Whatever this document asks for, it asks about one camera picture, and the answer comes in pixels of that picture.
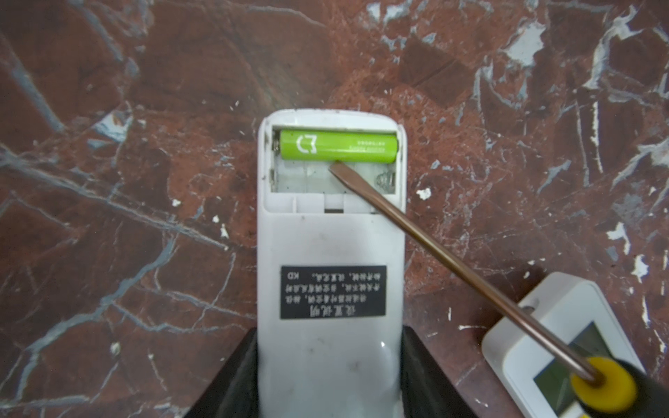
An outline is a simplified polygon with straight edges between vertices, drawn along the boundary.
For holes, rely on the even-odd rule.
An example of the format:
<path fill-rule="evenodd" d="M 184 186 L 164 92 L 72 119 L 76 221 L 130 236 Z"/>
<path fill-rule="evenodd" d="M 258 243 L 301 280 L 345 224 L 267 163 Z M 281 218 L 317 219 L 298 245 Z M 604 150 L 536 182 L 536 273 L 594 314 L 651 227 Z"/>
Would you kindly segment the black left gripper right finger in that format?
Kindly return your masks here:
<path fill-rule="evenodd" d="M 401 351 L 400 386 L 404 417 L 476 416 L 412 327 L 402 328 Z"/>

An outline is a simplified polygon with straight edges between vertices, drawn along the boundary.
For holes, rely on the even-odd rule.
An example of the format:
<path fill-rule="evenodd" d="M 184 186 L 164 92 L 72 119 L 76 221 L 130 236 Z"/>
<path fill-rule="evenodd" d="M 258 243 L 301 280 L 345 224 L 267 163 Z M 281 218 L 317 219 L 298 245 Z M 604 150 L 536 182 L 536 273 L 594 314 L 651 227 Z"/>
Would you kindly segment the green AA battery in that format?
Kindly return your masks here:
<path fill-rule="evenodd" d="M 284 160 L 391 164 L 399 142 L 392 133 L 283 129 L 278 151 Z"/>

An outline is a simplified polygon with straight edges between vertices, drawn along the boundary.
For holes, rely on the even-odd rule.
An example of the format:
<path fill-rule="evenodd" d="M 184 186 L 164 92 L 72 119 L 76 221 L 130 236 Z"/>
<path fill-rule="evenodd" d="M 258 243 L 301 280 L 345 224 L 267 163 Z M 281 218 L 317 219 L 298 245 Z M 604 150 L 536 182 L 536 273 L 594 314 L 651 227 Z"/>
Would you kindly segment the white remote with red buttons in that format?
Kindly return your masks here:
<path fill-rule="evenodd" d="M 284 160 L 283 129 L 397 136 L 391 164 L 343 162 L 407 203 L 407 136 L 361 111 L 291 109 L 258 131 L 258 389 L 263 417 L 400 417 L 404 233 L 348 190 L 335 161 Z"/>

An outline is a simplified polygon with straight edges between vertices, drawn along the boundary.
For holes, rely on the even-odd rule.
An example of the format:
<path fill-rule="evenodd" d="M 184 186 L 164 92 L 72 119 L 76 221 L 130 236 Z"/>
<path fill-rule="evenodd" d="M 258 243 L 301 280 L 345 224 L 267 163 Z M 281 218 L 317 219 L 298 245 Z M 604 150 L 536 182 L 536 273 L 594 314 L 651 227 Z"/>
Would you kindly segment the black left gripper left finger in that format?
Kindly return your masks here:
<path fill-rule="evenodd" d="M 257 328 L 251 328 L 184 418 L 259 416 Z"/>

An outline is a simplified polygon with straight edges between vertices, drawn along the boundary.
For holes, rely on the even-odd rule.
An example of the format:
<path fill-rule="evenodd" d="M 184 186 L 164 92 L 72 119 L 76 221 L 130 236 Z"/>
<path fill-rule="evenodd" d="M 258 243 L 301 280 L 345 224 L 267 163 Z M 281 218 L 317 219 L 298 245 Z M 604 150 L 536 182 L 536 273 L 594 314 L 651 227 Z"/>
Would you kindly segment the black yellow screwdriver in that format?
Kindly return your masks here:
<path fill-rule="evenodd" d="M 336 162 L 329 167 L 329 172 L 431 253 L 457 277 L 474 288 L 498 312 L 550 353 L 554 360 L 566 367 L 571 372 L 570 384 L 574 393 L 589 416 L 668 416 L 667 388 L 628 362 L 601 357 L 586 358 L 578 354 L 409 219 L 352 168 Z"/>

